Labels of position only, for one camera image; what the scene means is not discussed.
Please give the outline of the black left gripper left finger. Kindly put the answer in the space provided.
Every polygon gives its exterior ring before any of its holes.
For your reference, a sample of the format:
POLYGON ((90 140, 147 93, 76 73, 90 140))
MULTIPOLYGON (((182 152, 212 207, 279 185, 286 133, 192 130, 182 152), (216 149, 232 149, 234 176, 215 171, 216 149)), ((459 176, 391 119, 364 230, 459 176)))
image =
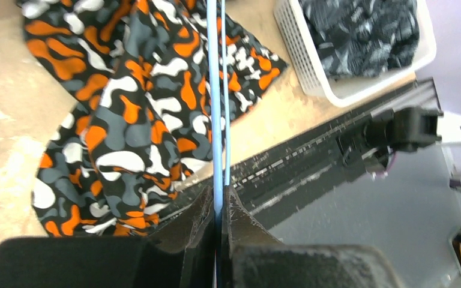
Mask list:
POLYGON ((0 243, 0 287, 212 287, 209 188, 149 236, 12 238, 0 243))

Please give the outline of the dark leaf-print shorts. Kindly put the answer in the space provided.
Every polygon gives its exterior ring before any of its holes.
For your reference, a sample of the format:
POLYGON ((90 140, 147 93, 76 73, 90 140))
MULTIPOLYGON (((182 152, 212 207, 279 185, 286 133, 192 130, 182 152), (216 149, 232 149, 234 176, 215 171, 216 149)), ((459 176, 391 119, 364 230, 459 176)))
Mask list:
POLYGON ((325 75, 378 77, 412 64, 420 40, 417 2, 300 1, 325 75))

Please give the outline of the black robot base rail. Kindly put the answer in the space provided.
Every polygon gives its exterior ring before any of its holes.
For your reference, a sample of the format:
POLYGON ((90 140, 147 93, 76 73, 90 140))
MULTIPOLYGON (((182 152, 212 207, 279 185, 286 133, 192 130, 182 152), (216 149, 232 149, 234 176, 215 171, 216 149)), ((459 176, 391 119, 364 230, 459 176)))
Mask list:
POLYGON ((362 169, 343 166, 337 137, 386 110, 406 107, 439 109, 435 81, 409 83, 232 166, 230 187, 252 216, 272 228, 365 175, 362 169))

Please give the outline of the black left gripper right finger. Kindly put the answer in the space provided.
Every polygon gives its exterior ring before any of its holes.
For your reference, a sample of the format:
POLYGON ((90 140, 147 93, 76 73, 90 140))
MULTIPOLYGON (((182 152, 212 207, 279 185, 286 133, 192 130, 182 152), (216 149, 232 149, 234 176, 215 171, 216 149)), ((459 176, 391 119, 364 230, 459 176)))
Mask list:
POLYGON ((288 245, 223 192, 222 287, 401 287, 391 264, 365 245, 288 245))

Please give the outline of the blue hanger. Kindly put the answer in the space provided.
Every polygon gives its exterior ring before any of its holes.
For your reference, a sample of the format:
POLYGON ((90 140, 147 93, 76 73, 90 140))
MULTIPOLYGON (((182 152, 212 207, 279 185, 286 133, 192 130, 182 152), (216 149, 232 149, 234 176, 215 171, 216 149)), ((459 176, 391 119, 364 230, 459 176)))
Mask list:
POLYGON ((227 75, 225 2, 206 2, 208 66, 211 96, 213 196, 215 216, 224 208, 224 189, 230 186, 230 100, 227 75))

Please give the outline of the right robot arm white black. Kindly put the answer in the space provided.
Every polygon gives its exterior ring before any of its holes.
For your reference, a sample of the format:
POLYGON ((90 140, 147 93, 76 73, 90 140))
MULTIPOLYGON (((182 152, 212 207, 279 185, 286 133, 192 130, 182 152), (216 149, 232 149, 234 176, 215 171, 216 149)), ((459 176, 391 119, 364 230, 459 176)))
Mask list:
POLYGON ((398 153, 431 145, 461 145, 461 115, 439 109, 386 110, 337 137, 342 164, 387 176, 398 153))

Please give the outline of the orange camouflage shorts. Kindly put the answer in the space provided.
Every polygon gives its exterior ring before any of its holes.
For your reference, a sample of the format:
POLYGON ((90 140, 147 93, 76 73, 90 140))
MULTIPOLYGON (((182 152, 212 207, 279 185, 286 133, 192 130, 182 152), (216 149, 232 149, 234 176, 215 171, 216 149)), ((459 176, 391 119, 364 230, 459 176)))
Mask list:
POLYGON ((17 1, 25 44, 76 100, 32 207, 49 236, 146 235, 212 160, 205 1, 17 1))

